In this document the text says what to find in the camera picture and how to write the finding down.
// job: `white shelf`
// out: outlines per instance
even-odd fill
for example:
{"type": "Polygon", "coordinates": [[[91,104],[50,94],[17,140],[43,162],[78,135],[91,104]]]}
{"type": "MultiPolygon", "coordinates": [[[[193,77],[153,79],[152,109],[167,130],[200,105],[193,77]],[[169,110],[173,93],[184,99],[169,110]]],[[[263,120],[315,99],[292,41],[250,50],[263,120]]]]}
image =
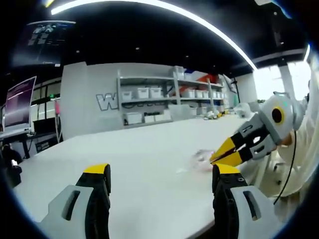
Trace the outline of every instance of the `white shelf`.
{"type": "MultiPolygon", "coordinates": [[[[210,98],[180,98],[181,101],[210,101],[210,98]]],[[[221,101],[222,98],[213,98],[213,100],[221,101]]]]}
{"type": "Polygon", "coordinates": [[[143,127],[143,126],[150,126],[150,125],[161,124],[161,123],[170,123],[170,122],[173,122],[173,120],[168,119],[168,120],[155,121],[155,122],[150,122],[150,123],[129,124],[129,125],[125,125],[124,128],[138,128],[138,127],[143,127]]]}
{"type": "MultiPolygon", "coordinates": [[[[178,80],[179,83],[181,83],[181,85],[185,85],[185,86],[198,86],[198,85],[202,85],[202,86],[208,86],[207,82],[201,82],[201,81],[190,81],[190,80],[178,80]]],[[[223,86],[221,84],[214,84],[214,83],[210,83],[211,87],[214,88],[223,88],[223,86]]]]}
{"type": "Polygon", "coordinates": [[[145,98],[145,99],[133,99],[131,101],[124,101],[122,104],[134,104],[134,103],[142,103],[142,102],[161,102],[161,101],[176,101],[176,97],[169,97],[169,98],[145,98]]]}
{"type": "Polygon", "coordinates": [[[174,77],[165,76],[121,76],[120,79],[159,79],[159,80],[174,80],[174,77]]]}

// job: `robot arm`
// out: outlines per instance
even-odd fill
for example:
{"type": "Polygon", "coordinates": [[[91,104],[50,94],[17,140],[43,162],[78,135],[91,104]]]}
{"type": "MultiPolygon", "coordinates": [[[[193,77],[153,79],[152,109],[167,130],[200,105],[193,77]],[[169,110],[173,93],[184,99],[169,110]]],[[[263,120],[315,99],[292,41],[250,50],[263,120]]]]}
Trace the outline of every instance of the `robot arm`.
{"type": "Polygon", "coordinates": [[[212,164],[235,167],[250,159],[261,159],[280,145],[291,130],[300,127],[304,114],[299,102],[290,99],[289,94],[274,93],[257,114],[225,140],[212,155],[212,164]]]}

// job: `curved led light strip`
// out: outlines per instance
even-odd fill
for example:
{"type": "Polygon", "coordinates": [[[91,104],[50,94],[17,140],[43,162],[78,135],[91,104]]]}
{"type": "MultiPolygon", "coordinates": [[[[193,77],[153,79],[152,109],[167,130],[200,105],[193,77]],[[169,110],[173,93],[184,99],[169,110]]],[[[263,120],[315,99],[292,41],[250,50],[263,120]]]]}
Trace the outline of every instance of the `curved led light strip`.
{"type": "Polygon", "coordinates": [[[55,15],[58,14],[64,10],[76,7],[76,6],[80,6],[80,5],[84,5],[84,4],[88,4],[88,3],[94,3],[94,2],[103,2],[103,1],[127,1],[127,2],[138,2],[138,3],[143,3],[143,4],[148,4],[148,5],[153,5],[153,6],[158,6],[161,8],[165,8],[167,10],[170,11],[174,11],[178,14],[181,14],[183,16],[186,16],[196,22],[198,22],[199,24],[205,26],[206,28],[208,28],[209,30],[211,30],[212,32],[214,32],[215,34],[217,34],[218,36],[220,36],[224,41],[226,41],[229,45],[231,45],[246,61],[247,63],[254,69],[257,70],[257,67],[255,66],[255,64],[249,59],[249,57],[245,54],[245,52],[239,48],[239,46],[236,45],[235,42],[233,42],[228,36],[226,36],[222,31],[220,31],[218,28],[216,28],[215,26],[213,26],[212,24],[210,24],[209,22],[205,21],[204,19],[200,18],[199,16],[186,11],[180,7],[174,6],[172,4],[163,2],[163,1],[159,1],[159,0],[75,0],[72,2],[68,2],[64,5],[58,6],[54,9],[52,9],[51,14],[55,15]]]}
{"type": "Polygon", "coordinates": [[[307,62],[309,54],[310,54],[310,45],[308,45],[308,47],[307,47],[307,51],[306,51],[305,58],[304,58],[305,62],[307,62]]]}

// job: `yellow object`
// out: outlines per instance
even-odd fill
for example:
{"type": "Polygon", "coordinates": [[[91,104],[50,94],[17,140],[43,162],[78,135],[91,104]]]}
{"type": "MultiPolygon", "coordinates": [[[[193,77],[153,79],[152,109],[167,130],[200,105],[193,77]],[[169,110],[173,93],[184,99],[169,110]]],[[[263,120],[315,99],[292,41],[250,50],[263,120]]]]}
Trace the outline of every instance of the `yellow object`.
{"type": "Polygon", "coordinates": [[[214,162],[214,160],[216,158],[218,158],[219,156],[223,155],[224,153],[228,152],[229,150],[231,150],[232,148],[235,148],[234,142],[231,138],[227,138],[225,140],[225,142],[222,144],[222,146],[216,151],[216,153],[214,153],[211,158],[210,158],[210,163],[212,165],[216,164],[216,163],[220,163],[220,164],[226,164],[226,165],[230,165],[233,167],[238,166],[239,164],[242,163],[241,157],[239,152],[234,152],[222,159],[217,160],[216,162],[214,162]]]}
{"type": "Polygon", "coordinates": [[[216,166],[218,167],[220,174],[240,173],[237,168],[229,165],[216,163],[216,166]]]}
{"type": "Polygon", "coordinates": [[[104,169],[108,165],[108,163],[105,164],[98,164],[91,167],[88,167],[84,170],[84,173],[98,173],[98,174],[104,174],[104,169]]]}
{"type": "Polygon", "coordinates": [[[274,107],[274,109],[279,110],[280,113],[281,113],[281,121],[280,122],[275,122],[275,123],[276,124],[282,124],[284,122],[284,120],[285,120],[285,113],[284,113],[283,109],[281,107],[279,107],[279,106],[274,107]]]}

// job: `computer monitor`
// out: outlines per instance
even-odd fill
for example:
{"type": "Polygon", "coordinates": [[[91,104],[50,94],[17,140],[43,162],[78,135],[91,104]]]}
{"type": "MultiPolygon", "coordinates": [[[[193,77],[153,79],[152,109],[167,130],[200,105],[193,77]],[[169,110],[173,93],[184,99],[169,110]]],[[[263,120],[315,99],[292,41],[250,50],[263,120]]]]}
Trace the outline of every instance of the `computer monitor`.
{"type": "Polygon", "coordinates": [[[30,127],[30,107],[36,76],[8,90],[4,109],[4,130],[30,127]]]}

